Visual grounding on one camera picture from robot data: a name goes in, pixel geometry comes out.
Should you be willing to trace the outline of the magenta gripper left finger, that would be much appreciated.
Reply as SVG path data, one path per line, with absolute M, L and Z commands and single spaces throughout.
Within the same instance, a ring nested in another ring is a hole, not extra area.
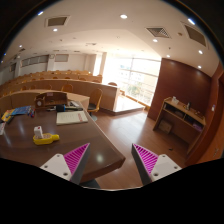
M 90 144 L 86 143 L 72 151 L 62 154 L 55 154 L 41 169 L 56 176 L 68 180 L 74 184 L 79 184 L 90 154 Z

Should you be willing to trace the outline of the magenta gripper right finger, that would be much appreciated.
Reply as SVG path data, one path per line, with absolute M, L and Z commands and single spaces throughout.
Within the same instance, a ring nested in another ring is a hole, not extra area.
M 181 170 L 181 167 L 166 154 L 157 155 L 138 144 L 132 144 L 131 153 L 143 185 Z

